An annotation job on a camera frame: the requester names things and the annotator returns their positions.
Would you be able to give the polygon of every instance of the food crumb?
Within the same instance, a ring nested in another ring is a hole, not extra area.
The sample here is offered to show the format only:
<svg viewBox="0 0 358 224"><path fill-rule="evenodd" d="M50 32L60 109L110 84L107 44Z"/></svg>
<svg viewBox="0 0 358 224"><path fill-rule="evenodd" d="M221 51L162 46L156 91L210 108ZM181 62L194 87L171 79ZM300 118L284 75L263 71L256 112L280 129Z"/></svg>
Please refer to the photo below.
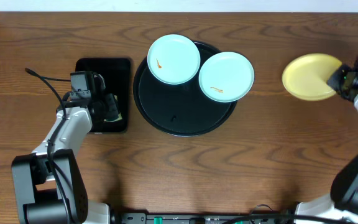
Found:
<svg viewBox="0 0 358 224"><path fill-rule="evenodd" d="M157 60L157 66L158 66L158 68L162 68L162 66L159 64L159 62L158 62L158 59L156 58L156 60Z"/></svg>
<svg viewBox="0 0 358 224"><path fill-rule="evenodd" d="M218 88L215 88L215 87L211 87L212 89L214 89L215 91L217 91L218 93L223 93L223 90L220 90Z"/></svg>

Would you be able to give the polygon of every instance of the cable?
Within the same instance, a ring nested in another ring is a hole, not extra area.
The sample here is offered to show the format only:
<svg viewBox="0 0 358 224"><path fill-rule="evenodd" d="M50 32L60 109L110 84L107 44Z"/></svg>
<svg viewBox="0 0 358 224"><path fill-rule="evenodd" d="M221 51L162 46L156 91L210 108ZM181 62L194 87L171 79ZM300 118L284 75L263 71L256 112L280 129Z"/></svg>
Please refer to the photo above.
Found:
<svg viewBox="0 0 358 224"><path fill-rule="evenodd" d="M62 116L62 120L60 121L60 123L58 124L58 126L56 127L56 129L54 130L54 132L52 133L51 137L48 139L48 147L47 147L47 155L48 155L48 160L50 162L50 167L52 170L52 174L55 178L56 181L56 185L59 189L60 195L62 196L63 199L63 204L65 206L65 210L66 210L66 215L67 215L67 224L71 223L71 213L70 213L70 204L68 203L68 200L66 198L66 194L64 192L62 183L60 182L59 176L56 172L56 168L58 167L57 164L53 161L53 155L52 155L52 146L55 143L55 139L57 137L57 134L59 133L59 130L62 128L62 126L64 125L65 121L67 120L67 112L66 112L66 108L64 107L63 104L63 100L60 98L59 94L56 92L56 90L45 80L44 77L38 75L35 71L25 68L24 69L28 74L35 76L39 79L41 79L51 90L52 92L55 94L55 96L58 98L59 102L60 102L60 106L62 107L63 110L63 116Z"/></svg>
<svg viewBox="0 0 358 224"><path fill-rule="evenodd" d="M67 101L68 100L68 98L70 97L70 91L68 91L67 93L65 93L64 95L63 95L63 98L62 98L62 101Z"/></svg>
<svg viewBox="0 0 358 224"><path fill-rule="evenodd" d="M51 80L51 81L60 81L60 82L71 82L71 80L66 80L66 79L61 79L61 78L49 78L49 77L42 77L46 80Z"/></svg>
<svg viewBox="0 0 358 224"><path fill-rule="evenodd" d="M273 209L270 208L268 205L266 205L266 204L260 204L260 205L255 206L255 208L252 209L252 211L249 213L249 215L252 215L253 212L255 211L255 209L260 208L260 207L268 207L271 212L273 211ZM251 224L251 223L252 223L252 224L255 224L253 220L249 220L249 223L250 223L250 224Z"/></svg>
<svg viewBox="0 0 358 224"><path fill-rule="evenodd" d="M284 215L284 214L263 214L263 215L248 215L245 217L235 218L229 221L226 221L222 224L235 224L236 222L241 221L249 221L249 220L256 220L256 219L289 219L289 220L308 220L314 222L322 222L328 224L350 224L352 222L345 222L342 220L333 220L329 218L321 218L321 217L314 217L309 215Z"/></svg>

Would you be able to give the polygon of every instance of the black cable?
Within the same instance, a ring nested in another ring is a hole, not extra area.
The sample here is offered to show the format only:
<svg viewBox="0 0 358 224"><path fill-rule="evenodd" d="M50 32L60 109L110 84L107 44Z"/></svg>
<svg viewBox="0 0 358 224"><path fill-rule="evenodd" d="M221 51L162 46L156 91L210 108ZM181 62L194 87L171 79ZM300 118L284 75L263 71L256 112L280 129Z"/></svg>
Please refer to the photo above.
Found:
<svg viewBox="0 0 358 224"><path fill-rule="evenodd" d="M249 213L249 215L252 215L253 212L255 211L255 209L260 208L260 207L267 207L267 208L270 209L271 212L273 211L273 209L270 208L268 205L266 205L266 204L260 204L260 205L255 206L255 208L252 209L252 211ZM249 223L250 223L250 224L251 224L251 223L252 223L252 224L255 224L253 220L249 220Z"/></svg>
<svg viewBox="0 0 358 224"><path fill-rule="evenodd" d="M63 116L62 116L62 120L60 121L60 123L58 124L58 126L56 127L56 129L54 130L54 132L52 133L51 137L48 139L48 147L47 147L47 155L48 155L48 160L50 162L50 167L52 170L52 174L55 178L56 181L56 185L59 189L60 195L62 196L62 200L63 200L63 204L65 206L65 210L66 210L66 215L67 215L67 224L71 223L71 213L70 213L70 204L68 203L68 200L66 198L66 194L64 192L62 183L60 182L59 176L56 172L56 167L57 164L53 161L53 155L52 155L52 146L55 143L55 139L59 133L59 130L62 128L62 126L64 125L65 121L67 120L67 112L66 112L66 108L64 107L63 104L63 100L60 98L59 94L56 92L56 90L45 80L44 77L38 75L35 71L25 68L24 69L28 74L35 76L39 79L41 79L51 90L52 92L55 94L55 96L58 98L59 102L60 102L60 106L62 107L63 110Z"/></svg>
<svg viewBox="0 0 358 224"><path fill-rule="evenodd" d="M42 77L45 80L51 80L51 81L60 81L60 82L71 82L71 80L61 79L61 78L49 78L49 77Z"/></svg>
<svg viewBox="0 0 358 224"><path fill-rule="evenodd" d="M236 222L241 221L249 221L249 220L256 220L256 219L288 219L288 220L308 220L314 222L322 222L328 224L350 224L352 222L346 222L342 220L333 220L329 218L321 218L321 217L314 217L309 215L285 215L285 214L263 214L263 215L248 215L245 217L235 218L229 221L226 221L222 224L235 224Z"/></svg>
<svg viewBox="0 0 358 224"><path fill-rule="evenodd" d="M62 101L67 101L68 100L68 98L70 97L70 91L68 91L67 93L65 93L64 95L63 95L63 98L62 98Z"/></svg>

